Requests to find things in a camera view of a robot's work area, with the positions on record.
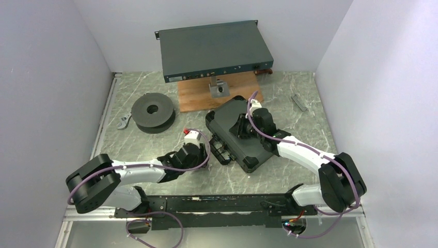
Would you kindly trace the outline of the black poker set case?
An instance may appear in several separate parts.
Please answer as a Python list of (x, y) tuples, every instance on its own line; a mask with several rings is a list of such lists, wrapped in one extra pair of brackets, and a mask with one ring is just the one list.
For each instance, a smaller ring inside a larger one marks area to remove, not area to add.
[(246, 173), (252, 173), (272, 157), (256, 137), (237, 138), (230, 129), (240, 114), (245, 114), (247, 100), (235, 96), (206, 115), (206, 127), (212, 133), (211, 152), (222, 165), (236, 161)]

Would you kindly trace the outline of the black perforated filament spool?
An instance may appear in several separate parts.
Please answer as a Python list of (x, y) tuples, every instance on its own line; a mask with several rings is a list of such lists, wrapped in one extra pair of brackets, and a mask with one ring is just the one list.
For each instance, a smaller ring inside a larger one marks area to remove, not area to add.
[(138, 98), (131, 108), (131, 114), (136, 126), (148, 134), (166, 131), (176, 119), (171, 98), (157, 92), (148, 92)]

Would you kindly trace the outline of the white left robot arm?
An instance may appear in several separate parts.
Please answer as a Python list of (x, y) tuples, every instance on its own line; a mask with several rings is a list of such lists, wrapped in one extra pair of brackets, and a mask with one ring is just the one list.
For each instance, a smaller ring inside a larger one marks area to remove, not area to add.
[(79, 214), (115, 207), (141, 217), (150, 212), (150, 202), (138, 183), (170, 182), (205, 167), (210, 150), (209, 143), (187, 143), (178, 151), (143, 162), (116, 161), (100, 154), (67, 177), (68, 204)]

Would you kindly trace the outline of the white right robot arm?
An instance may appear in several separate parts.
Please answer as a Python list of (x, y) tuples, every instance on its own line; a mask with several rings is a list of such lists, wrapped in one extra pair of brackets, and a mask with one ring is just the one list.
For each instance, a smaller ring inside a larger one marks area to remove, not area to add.
[(360, 206), (367, 192), (352, 157), (342, 152), (333, 154), (303, 143), (291, 133), (276, 127), (266, 108), (250, 116), (241, 113), (230, 133), (240, 139), (257, 138), (263, 148), (307, 168), (318, 177), (318, 183), (300, 183), (285, 193), (285, 209), (298, 214), (307, 206), (327, 206), (329, 215), (341, 215)]

